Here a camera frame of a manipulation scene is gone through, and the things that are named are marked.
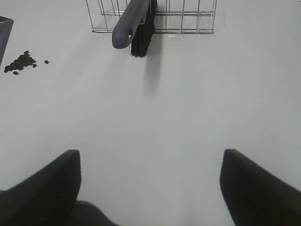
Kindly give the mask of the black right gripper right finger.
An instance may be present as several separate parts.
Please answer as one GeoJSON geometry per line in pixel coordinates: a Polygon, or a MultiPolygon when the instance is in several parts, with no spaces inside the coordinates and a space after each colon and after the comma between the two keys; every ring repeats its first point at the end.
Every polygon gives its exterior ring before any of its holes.
{"type": "Polygon", "coordinates": [[[299,226],[301,192],[235,149],[226,149],[220,188],[237,226],[299,226]]]}

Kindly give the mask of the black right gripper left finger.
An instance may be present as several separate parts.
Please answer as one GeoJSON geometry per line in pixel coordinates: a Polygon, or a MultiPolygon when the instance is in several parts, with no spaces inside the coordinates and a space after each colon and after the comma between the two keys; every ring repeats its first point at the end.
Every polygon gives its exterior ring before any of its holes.
{"type": "Polygon", "coordinates": [[[78,150],[68,150],[0,194],[0,224],[64,226],[80,185],[80,153],[78,150]]]}

